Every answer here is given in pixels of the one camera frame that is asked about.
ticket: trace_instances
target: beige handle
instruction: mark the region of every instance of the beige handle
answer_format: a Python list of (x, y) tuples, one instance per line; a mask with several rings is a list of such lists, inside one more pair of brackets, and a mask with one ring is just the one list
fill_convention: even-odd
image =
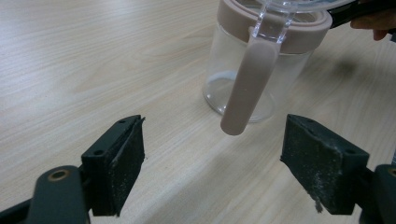
[(238, 135), (245, 130), (271, 76), (279, 51), (280, 44), (250, 37), (221, 120), (220, 126), (225, 133)]

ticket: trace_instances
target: beige lid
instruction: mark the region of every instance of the beige lid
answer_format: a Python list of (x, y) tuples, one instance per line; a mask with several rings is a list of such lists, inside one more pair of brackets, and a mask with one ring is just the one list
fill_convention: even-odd
[[(227, 33), (242, 41), (248, 42), (248, 29), (255, 26), (257, 17), (257, 12), (242, 6), (238, 0), (220, 0), (219, 24)], [(291, 23), (282, 43), (281, 53), (304, 53), (314, 50), (332, 25), (332, 17), (327, 11), (296, 14), (295, 19), (299, 21)]]

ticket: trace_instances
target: finger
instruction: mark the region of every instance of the finger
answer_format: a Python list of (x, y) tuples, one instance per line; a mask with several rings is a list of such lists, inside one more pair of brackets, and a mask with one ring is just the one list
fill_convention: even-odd
[(382, 40), (387, 34), (388, 30), (373, 30), (373, 39), (376, 41)]
[(351, 21), (355, 29), (390, 30), (396, 28), (396, 8), (358, 17)]

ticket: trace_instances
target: transparent container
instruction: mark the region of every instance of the transparent container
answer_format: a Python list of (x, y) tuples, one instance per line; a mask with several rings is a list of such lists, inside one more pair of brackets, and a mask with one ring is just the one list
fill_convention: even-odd
[[(241, 0), (220, 0), (218, 24), (203, 89), (208, 104), (221, 115), (224, 114), (239, 66), (247, 50), (249, 28), (254, 27), (257, 20), (255, 7), (260, 7), (244, 7), (240, 2)], [(270, 118), (284, 103), (293, 82), (303, 71), (331, 23), (332, 19), (327, 12), (295, 15), (274, 70), (249, 122)]]

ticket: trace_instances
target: tabletop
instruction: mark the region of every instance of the tabletop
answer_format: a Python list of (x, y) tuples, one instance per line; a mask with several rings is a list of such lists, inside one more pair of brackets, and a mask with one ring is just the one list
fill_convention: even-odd
[(0, 210), (140, 114), (146, 158), (120, 217), (92, 223), (358, 223), (318, 214), (279, 160), (287, 114), (390, 163), (396, 44), (332, 29), (270, 119), (225, 134), (202, 87), (217, 0), (0, 2)]

